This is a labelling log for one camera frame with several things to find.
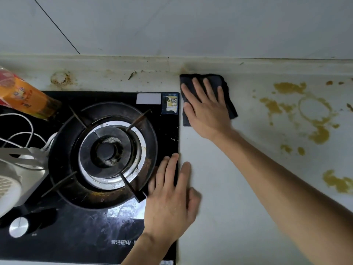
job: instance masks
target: bottle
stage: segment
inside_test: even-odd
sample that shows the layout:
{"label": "bottle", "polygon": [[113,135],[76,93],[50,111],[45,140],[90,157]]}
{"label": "bottle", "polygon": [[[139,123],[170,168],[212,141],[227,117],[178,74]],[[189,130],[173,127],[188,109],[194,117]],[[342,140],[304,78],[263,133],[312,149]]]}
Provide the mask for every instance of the bottle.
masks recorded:
{"label": "bottle", "polygon": [[47,119],[61,107],[61,102],[0,66],[0,105]]}

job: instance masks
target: white countertop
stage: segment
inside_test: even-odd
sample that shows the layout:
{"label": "white countertop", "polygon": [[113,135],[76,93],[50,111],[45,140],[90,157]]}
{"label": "white countertop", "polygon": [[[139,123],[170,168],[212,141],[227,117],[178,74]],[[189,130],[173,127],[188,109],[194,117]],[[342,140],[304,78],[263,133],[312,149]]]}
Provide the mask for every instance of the white countertop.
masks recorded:
{"label": "white countertop", "polygon": [[[330,169],[337,178],[353,178],[353,112],[347,107],[353,104],[352,62],[0,56],[0,63],[41,90],[180,92],[180,73],[218,72],[228,83],[239,114],[232,120],[234,128],[272,159],[353,210],[353,196],[339,193],[323,180]],[[64,69],[73,84],[51,84],[51,76]],[[137,74],[128,80],[133,70]],[[279,94],[273,85],[279,82],[306,82],[306,95],[310,92],[329,103],[333,112],[325,124],[328,141],[316,144],[309,139],[316,129],[298,111],[303,94]],[[273,114],[271,126],[261,98],[295,104],[293,120],[282,110]],[[301,109],[310,118],[328,115],[327,108],[314,99],[303,101]],[[179,264],[310,264],[278,230],[238,169],[218,148],[190,127],[180,127],[179,142],[181,161],[192,164],[191,184],[203,195],[195,223],[179,240]],[[283,144],[293,151],[281,149]],[[304,156],[298,147],[305,149]]]}

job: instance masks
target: burner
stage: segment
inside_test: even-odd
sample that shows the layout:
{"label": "burner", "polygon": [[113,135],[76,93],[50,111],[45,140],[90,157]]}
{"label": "burner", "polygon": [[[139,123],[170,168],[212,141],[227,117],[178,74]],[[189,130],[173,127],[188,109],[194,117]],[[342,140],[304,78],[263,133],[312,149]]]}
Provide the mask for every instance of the burner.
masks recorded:
{"label": "burner", "polygon": [[132,196],[142,200],[140,191],[157,159],[157,138],[149,120],[121,102],[96,103],[73,114],[49,154],[53,185],[77,171],[58,193],[86,209],[115,207]]}
{"label": "burner", "polygon": [[[129,125],[129,123],[124,121],[109,121],[96,126],[84,138],[79,150],[78,164],[82,175],[92,186],[102,190],[118,189],[125,186],[118,175],[119,173],[122,173],[129,182],[133,181],[139,174],[146,158],[146,142],[136,127],[126,133],[125,130]],[[88,144],[89,137],[94,140],[89,145],[91,147],[92,145],[94,147],[94,144],[97,145],[93,150],[91,147],[87,148],[85,146],[86,143]],[[110,156],[108,154],[108,158],[112,157],[110,160],[102,160],[97,156],[101,147],[108,149],[104,151],[104,154],[107,154],[108,151],[111,153],[116,151],[117,153]],[[82,157],[83,149],[86,151],[86,158]],[[86,161],[85,164],[88,163],[94,167],[93,172],[85,167],[83,160]]]}

